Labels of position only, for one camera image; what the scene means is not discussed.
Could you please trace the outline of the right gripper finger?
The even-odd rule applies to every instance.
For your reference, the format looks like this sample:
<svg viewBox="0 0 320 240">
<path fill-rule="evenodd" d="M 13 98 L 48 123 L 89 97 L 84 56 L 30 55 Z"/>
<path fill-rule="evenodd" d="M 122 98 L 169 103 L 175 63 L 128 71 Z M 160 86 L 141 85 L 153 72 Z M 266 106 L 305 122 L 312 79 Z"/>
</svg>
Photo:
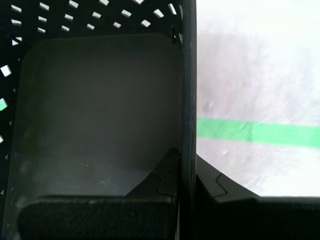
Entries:
<svg viewBox="0 0 320 240">
<path fill-rule="evenodd" d="M 160 160 L 125 196 L 43 196 L 19 213 L 23 240 L 173 240 L 179 208 L 180 151 Z"/>
<path fill-rule="evenodd" d="M 199 240 L 318 240 L 318 197 L 262 197 L 200 156 L 196 160 Z"/>
</svg>

